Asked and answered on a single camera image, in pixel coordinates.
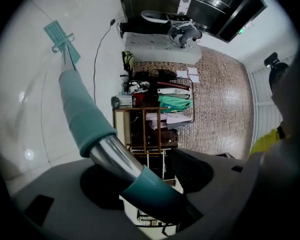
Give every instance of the person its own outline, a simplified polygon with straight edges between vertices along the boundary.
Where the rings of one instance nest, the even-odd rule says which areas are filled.
[[[173,39],[175,39],[177,35],[182,35],[179,38],[181,48],[186,48],[188,39],[192,38],[192,40],[195,41],[200,39],[203,35],[202,32],[197,30],[192,24],[172,24],[171,21],[167,23],[151,22],[142,16],[131,18],[127,23],[119,23],[118,31],[121,38],[123,38],[127,32],[168,35]]]
[[[282,76],[285,74],[289,66],[286,63],[279,62],[278,54],[275,52],[267,59],[265,59],[264,64],[266,66],[271,66],[271,71],[269,74],[269,85],[271,92],[273,93],[274,89],[280,82]],[[256,140],[248,156],[256,152],[265,152],[274,143],[278,142],[279,140],[285,139],[288,136],[289,134],[287,127],[285,126],[285,122],[282,121],[279,127],[272,129],[269,133],[261,136]]]

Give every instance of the black hole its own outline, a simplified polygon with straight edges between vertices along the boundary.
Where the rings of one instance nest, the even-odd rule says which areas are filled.
[[[239,165],[236,165],[234,167],[231,168],[231,170],[235,171],[235,172],[238,172],[238,173],[241,173],[243,167],[239,166]]]
[[[198,192],[213,178],[213,168],[204,161],[198,160],[179,149],[167,150],[171,155],[173,172],[179,180],[185,194]]]
[[[54,200],[52,197],[39,194],[25,209],[24,214],[34,223],[42,226]]]
[[[227,158],[227,154],[224,153],[224,154],[216,154],[217,157],[222,157],[222,158]]]

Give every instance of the paper sheet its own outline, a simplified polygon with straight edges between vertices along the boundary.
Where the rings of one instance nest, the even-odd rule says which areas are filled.
[[[190,77],[190,79],[192,80],[193,83],[200,83],[198,75],[190,74],[189,77]]]
[[[196,67],[188,67],[189,75],[198,75],[198,70]]]
[[[187,14],[189,9],[189,4],[190,4],[189,2],[180,1],[177,14],[180,13]]]
[[[188,78],[187,71],[177,70],[176,75],[178,76],[178,78]]]

